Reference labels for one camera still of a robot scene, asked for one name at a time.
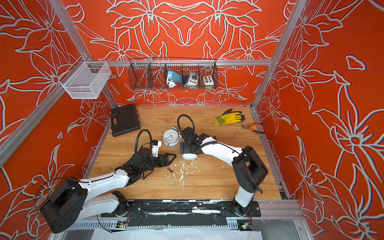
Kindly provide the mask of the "white round twin-bell alarm clock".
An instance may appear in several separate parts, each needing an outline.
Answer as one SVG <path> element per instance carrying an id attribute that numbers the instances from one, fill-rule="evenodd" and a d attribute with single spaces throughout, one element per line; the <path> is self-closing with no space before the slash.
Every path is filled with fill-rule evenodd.
<path id="1" fill-rule="evenodd" d="M 176 146 L 181 139 L 180 131 L 176 127 L 166 130 L 163 134 L 163 143 L 168 147 Z"/>

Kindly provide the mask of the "white square alarm clock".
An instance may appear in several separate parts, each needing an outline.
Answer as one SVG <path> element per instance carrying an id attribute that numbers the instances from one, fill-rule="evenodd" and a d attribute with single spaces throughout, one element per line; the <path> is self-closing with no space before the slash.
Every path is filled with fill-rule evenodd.
<path id="1" fill-rule="evenodd" d="M 198 158 L 198 155 L 196 155 L 196 154 L 191 154 L 191 153 L 187 153 L 187 154 L 182 154 L 182 157 L 183 157 L 183 159 L 185 159 L 185 160 L 193 161 L 193 160 L 195 160 L 195 159 Z"/>

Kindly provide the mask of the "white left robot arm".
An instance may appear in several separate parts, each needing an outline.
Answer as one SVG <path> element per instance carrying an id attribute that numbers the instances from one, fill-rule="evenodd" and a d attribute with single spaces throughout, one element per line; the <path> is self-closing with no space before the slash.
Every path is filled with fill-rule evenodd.
<path id="1" fill-rule="evenodd" d="M 153 139 L 147 148 L 136 142 L 132 157 L 113 172 L 90 179 L 65 178 L 40 206 L 51 231 L 61 233 L 77 220 L 102 214 L 130 218 L 132 207 L 119 189 L 147 178 L 156 168 L 171 165 L 176 154 L 160 154 L 160 146 L 161 142 Z"/>

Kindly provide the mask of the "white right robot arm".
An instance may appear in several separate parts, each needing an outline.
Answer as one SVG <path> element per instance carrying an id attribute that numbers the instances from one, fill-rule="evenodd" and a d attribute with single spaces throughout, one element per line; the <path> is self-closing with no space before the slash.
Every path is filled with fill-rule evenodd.
<path id="1" fill-rule="evenodd" d="M 238 216 L 250 214 L 254 196 L 269 173 L 257 152 L 250 146 L 236 148 L 218 142 L 207 134 L 198 135 L 193 120 L 185 114 L 178 116 L 177 126 L 184 140 L 180 143 L 180 151 L 185 160 L 195 160 L 204 154 L 233 167 L 239 184 L 232 201 L 233 212 Z"/>

